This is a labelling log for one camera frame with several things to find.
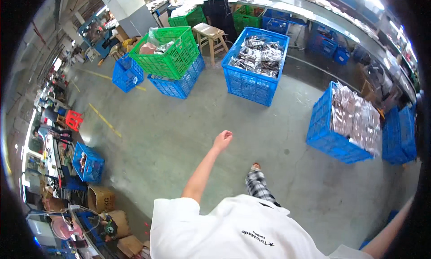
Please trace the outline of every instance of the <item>checkered pants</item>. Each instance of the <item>checkered pants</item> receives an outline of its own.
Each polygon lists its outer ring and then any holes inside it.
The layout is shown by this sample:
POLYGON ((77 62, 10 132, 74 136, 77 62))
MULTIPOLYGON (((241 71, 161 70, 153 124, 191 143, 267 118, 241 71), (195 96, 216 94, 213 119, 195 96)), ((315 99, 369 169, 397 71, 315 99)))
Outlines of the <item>checkered pants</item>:
POLYGON ((275 200, 275 197, 266 187, 265 176, 261 170, 254 170, 247 174, 245 178, 245 185, 247 186, 247 192, 252 197, 257 197, 263 200, 272 202, 276 206, 281 206, 275 200))

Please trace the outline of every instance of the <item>pink fan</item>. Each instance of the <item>pink fan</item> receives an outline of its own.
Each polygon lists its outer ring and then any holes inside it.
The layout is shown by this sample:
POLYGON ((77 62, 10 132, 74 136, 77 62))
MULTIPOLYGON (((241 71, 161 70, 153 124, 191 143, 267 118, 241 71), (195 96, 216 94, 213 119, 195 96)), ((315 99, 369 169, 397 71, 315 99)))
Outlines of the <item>pink fan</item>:
POLYGON ((73 230, 70 230, 61 216, 51 216, 51 219, 51 228, 58 238, 68 240, 71 235, 79 235, 82 237, 82 230, 78 225, 76 225, 73 230))

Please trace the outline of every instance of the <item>green plastic crate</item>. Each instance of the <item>green plastic crate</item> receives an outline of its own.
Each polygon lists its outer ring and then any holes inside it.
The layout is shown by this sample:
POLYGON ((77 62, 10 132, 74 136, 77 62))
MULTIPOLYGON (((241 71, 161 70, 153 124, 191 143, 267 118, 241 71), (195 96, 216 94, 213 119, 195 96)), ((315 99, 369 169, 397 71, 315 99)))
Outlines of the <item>green plastic crate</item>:
POLYGON ((175 43, 164 54, 139 54, 139 49, 147 42, 147 33, 129 56, 148 74, 180 80, 199 55, 191 27, 159 28, 154 37, 161 44, 172 40, 175 43))
POLYGON ((260 7, 242 6, 234 12, 235 30, 242 32, 245 27, 260 28, 263 9, 260 7))
POLYGON ((198 6, 185 16, 169 18, 168 22, 171 27, 175 27, 175 26, 193 27, 201 22, 207 23, 207 19, 203 14, 202 7, 198 6))

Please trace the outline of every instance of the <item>machine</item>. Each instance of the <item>machine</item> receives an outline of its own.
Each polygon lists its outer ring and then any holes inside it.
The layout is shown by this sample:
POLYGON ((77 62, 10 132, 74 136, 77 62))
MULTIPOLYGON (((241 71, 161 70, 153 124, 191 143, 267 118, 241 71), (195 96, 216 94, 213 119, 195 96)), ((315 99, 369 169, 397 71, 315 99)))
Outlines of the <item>machine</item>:
POLYGON ((97 50, 104 59, 119 40, 115 37, 111 39, 112 30, 116 27, 116 19, 107 22, 105 14, 101 15, 102 12, 107 12, 106 7, 86 21, 78 29, 78 34, 82 36, 88 46, 97 50))

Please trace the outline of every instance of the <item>packaged item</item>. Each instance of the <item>packaged item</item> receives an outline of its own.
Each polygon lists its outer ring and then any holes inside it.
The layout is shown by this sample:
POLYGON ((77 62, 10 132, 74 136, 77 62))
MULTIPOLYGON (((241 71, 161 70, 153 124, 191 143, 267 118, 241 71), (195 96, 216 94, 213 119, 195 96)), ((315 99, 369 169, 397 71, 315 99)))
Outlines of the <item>packaged item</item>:
POLYGON ((277 78, 283 51, 278 42, 272 42, 267 37, 252 35, 242 43, 238 56, 232 57, 229 65, 277 78))
POLYGON ((332 90, 331 129, 374 156, 381 154, 380 114, 341 83, 332 90))
POLYGON ((155 45, 147 42, 139 49, 139 54, 154 54, 156 49, 157 47, 155 45))

